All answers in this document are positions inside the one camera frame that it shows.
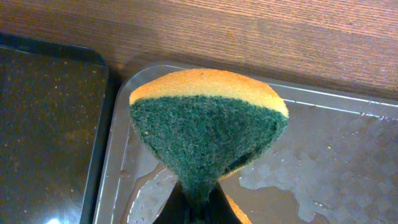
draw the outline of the dark speckled surface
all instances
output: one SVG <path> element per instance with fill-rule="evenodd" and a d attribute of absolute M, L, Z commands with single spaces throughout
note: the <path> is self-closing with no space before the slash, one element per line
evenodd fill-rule
<path fill-rule="evenodd" d="M 78 223 L 107 68 L 0 49 L 0 72 L 0 223 Z"/>

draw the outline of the kitchen sponge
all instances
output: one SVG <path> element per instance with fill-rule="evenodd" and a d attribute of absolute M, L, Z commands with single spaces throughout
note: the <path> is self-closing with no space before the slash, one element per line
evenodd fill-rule
<path fill-rule="evenodd" d="M 217 181 L 261 156 L 287 126 L 283 100 L 265 83 L 236 73 L 170 73 L 130 95 L 140 139 L 179 178 L 196 212 Z"/>

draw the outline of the wooden countertop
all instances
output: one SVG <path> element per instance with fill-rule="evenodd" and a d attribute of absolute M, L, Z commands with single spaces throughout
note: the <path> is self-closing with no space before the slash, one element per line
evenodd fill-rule
<path fill-rule="evenodd" d="M 0 32 L 398 99 L 395 0 L 5 0 Z"/>

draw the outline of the black sponge holder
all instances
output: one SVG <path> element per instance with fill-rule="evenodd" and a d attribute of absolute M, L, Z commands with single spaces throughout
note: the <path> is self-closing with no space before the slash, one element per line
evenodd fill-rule
<path fill-rule="evenodd" d="M 210 192 L 209 201 L 198 216 L 185 198 L 179 182 L 154 222 L 154 224 L 164 223 L 242 224 L 229 205 L 219 183 Z"/>

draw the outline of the metal tray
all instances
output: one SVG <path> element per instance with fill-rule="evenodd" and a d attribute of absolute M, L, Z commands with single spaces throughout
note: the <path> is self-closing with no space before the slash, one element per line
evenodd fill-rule
<path fill-rule="evenodd" d="M 138 140 L 129 95 L 162 75 L 149 65 L 120 89 L 95 223 L 152 223 L 176 177 Z M 253 223 L 398 222 L 398 102 L 253 77 L 285 100 L 289 127 L 264 157 L 221 186 Z"/>

